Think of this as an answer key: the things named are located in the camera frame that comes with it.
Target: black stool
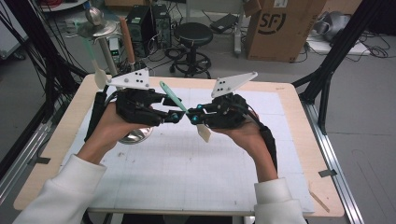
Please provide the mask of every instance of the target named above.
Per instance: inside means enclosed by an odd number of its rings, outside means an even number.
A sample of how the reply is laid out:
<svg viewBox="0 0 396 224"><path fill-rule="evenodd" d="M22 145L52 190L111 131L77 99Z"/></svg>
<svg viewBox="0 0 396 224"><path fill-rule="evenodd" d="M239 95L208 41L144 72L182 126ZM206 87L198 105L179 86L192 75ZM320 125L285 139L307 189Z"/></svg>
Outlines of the black stool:
<svg viewBox="0 0 396 224"><path fill-rule="evenodd" d="M174 73L176 68L178 71L184 73L184 77L193 77L196 74L205 72L207 78L210 79L210 74L207 71L212 65L210 59L203 53L197 52L199 47L210 43L213 39L213 33L209 27L198 22L187 22L175 29L174 36L180 44L184 45L190 51L182 52L177 57L170 57L174 59L174 62L169 68L169 71Z"/></svg>

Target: white sleeve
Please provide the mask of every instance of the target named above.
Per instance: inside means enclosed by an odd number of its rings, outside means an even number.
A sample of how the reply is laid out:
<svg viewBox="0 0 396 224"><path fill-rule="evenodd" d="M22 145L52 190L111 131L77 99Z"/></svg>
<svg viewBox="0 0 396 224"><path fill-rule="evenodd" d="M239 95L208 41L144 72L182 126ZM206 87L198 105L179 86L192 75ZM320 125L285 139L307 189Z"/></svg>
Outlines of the white sleeve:
<svg viewBox="0 0 396 224"><path fill-rule="evenodd" d="M14 223L80 223L106 167L72 155Z"/></svg>
<svg viewBox="0 0 396 224"><path fill-rule="evenodd" d="M255 184L254 188L256 224L306 224L300 201L291 198L286 179L262 182Z"/></svg>

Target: white fin-shaped plate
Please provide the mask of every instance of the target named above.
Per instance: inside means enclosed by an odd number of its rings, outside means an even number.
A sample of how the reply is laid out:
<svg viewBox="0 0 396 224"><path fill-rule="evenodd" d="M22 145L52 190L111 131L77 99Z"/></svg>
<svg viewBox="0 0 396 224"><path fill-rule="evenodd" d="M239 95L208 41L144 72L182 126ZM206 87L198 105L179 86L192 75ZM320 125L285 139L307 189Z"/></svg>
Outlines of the white fin-shaped plate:
<svg viewBox="0 0 396 224"><path fill-rule="evenodd" d="M216 81L216 85L212 91L212 97L216 98L231 93L239 87L243 86L245 83L249 82L257 75L257 72L251 72L233 77L218 78L218 80Z"/></svg>
<svg viewBox="0 0 396 224"><path fill-rule="evenodd" d="M148 90L149 69L143 68L119 77L113 77L107 81L108 86Z"/></svg>

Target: printed logo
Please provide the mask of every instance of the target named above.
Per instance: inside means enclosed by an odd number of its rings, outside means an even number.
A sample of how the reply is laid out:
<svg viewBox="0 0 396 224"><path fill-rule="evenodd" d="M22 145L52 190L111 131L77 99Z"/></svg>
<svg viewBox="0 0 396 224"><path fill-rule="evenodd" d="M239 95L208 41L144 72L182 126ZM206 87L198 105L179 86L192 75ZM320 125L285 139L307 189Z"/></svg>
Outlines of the printed logo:
<svg viewBox="0 0 396 224"><path fill-rule="evenodd" d="M286 14L262 14L262 24L260 24L259 34L273 35L282 28L285 23Z"/></svg>

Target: wooden table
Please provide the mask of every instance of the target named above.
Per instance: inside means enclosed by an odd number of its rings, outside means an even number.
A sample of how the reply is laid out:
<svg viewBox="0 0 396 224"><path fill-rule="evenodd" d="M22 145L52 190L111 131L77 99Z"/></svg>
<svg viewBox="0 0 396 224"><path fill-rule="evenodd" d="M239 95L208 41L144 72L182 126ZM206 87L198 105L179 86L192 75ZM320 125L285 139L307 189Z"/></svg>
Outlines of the wooden table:
<svg viewBox="0 0 396 224"><path fill-rule="evenodd" d="M215 80L195 78L151 77L151 86L158 86L162 80L172 88L212 89ZM42 188L44 182L57 175L64 159L64 155L71 147L78 128L90 109L94 95L97 92L93 76L85 77L80 88L57 129L42 153L42 157L50 158L49 164L36 164L34 170L26 180L14 207L24 209ZM289 83L254 82L242 86L241 91L276 92L283 105L290 132L296 147L304 176L307 180L309 193L315 206L315 213L308 217L341 217L345 211L338 193L329 176L321 177L318 172L327 170L327 166L320 153L318 143L311 130L308 119L301 106L297 92Z"/></svg>

